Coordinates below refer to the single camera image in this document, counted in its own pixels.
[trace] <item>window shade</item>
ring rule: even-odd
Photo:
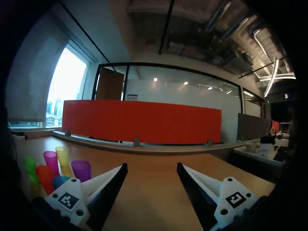
[[[50,82],[69,39],[52,15],[46,14],[33,26],[7,80],[9,121],[45,121]]]

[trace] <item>gray partition panel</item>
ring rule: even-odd
[[[271,120],[251,115],[238,114],[237,140],[255,139],[266,135],[271,127]]]

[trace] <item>orange cup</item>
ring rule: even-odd
[[[51,167],[47,165],[39,165],[35,168],[35,173],[46,193],[48,195],[52,193],[54,191],[54,187],[52,186],[54,175],[52,173]]]

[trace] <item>red wall panel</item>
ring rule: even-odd
[[[152,144],[220,142],[221,110],[178,104],[119,100],[64,102],[62,129],[112,141]]]
[[[272,121],[272,127],[275,129],[275,132],[279,132],[279,122]]]

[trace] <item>wooden door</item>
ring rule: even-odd
[[[124,74],[102,68],[95,99],[121,100]]]

